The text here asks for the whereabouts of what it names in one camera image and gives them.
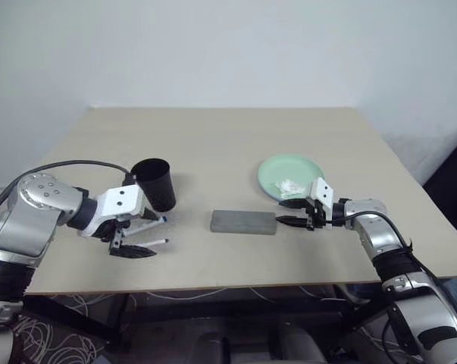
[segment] green plate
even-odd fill
[[[263,162],[258,169],[258,182],[263,191],[273,199],[282,201],[280,189],[276,186],[285,180],[291,180],[297,186],[308,188],[309,184],[318,177],[324,178],[324,172],[314,161],[301,155],[275,155]],[[305,198],[298,193],[287,199]]]

